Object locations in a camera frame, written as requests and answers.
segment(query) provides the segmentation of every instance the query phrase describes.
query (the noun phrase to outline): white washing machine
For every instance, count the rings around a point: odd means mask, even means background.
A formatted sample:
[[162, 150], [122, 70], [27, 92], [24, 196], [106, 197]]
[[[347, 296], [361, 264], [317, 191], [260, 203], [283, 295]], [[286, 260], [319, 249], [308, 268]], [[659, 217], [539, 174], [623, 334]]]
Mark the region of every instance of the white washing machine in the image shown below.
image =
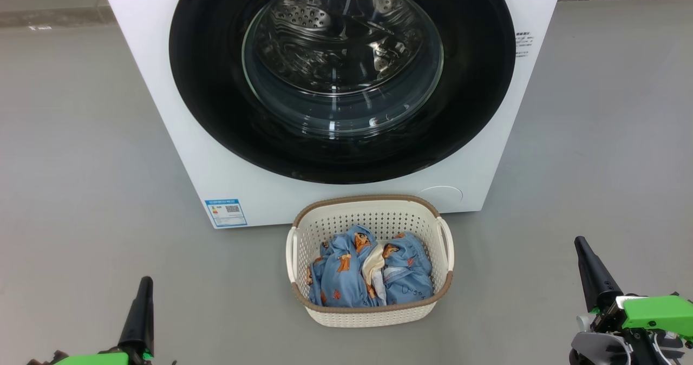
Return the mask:
[[109, 0], [218, 229], [480, 210], [557, 0]]

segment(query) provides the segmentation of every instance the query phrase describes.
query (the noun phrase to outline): blue clothing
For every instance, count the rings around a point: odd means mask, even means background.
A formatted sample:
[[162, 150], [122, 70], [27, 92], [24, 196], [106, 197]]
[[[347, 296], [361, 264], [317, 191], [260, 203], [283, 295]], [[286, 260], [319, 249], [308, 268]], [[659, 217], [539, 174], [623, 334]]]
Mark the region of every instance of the blue clothing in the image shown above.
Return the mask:
[[433, 296], [431, 266], [421, 241], [411, 232], [399, 234], [383, 249], [383, 281], [388, 305], [421, 301]]
[[322, 259], [311, 264], [310, 301], [327, 307], [377, 306], [361, 275], [363, 261], [376, 244], [366, 227], [353, 225], [346, 234], [335, 235], [328, 247], [321, 245]]

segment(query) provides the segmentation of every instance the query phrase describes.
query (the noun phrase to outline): white handle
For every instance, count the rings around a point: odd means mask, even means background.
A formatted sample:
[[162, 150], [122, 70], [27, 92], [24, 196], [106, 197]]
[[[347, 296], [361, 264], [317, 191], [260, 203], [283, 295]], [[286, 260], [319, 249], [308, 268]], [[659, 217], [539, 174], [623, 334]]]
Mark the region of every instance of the white handle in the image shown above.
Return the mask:
[[296, 241], [296, 227], [292, 227], [286, 237], [286, 272], [291, 283], [296, 282], [296, 256], [298, 255], [298, 242]]
[[448, 257], [448, 271], [453, 271], [453, 268], [455, 267], [455, 245], [453, 244], [453, 234], [450, 232], [450, 227], [448, 227], [448, 224], [442, 217], [436, 217], [436, 223], [438, 224], [438, 234], [445, 239], [445, 254]]

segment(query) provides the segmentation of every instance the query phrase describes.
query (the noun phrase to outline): laundry basket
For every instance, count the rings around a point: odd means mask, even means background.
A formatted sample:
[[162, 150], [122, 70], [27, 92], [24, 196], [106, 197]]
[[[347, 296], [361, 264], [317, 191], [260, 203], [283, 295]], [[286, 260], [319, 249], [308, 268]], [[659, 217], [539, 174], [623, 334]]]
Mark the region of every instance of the laundry basket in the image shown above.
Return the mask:
[[[409, 231], [423, 243], [433, 265], [433, 297], [414, 303], [371, 308], [322, 307], [308, 299], [307, 268], [319, 244], [354, 224], [379, 241]], [[286, 239], [286, 269], [291, 286], [310, 316], [329, 327], [376, 327], [419, 320], [428, 315], [453, 281], [455, 249], [448, 224], [429, 202], [413, 195], [359, 195], [324, 200], [306, 207]]]

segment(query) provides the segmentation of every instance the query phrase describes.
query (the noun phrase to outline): green plastic piece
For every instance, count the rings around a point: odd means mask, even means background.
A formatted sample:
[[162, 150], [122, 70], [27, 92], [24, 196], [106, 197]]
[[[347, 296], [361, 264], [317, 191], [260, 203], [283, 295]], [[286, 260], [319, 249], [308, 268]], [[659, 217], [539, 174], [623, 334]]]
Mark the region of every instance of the green plastic piece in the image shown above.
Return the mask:
[[76, 355], [59, 361], [57, 365], [128, 365], [128, 353]]
[[634, 298], [623, 303], [623, 328], [661, 329], [693, 338], [693, 304], [678, 296]]

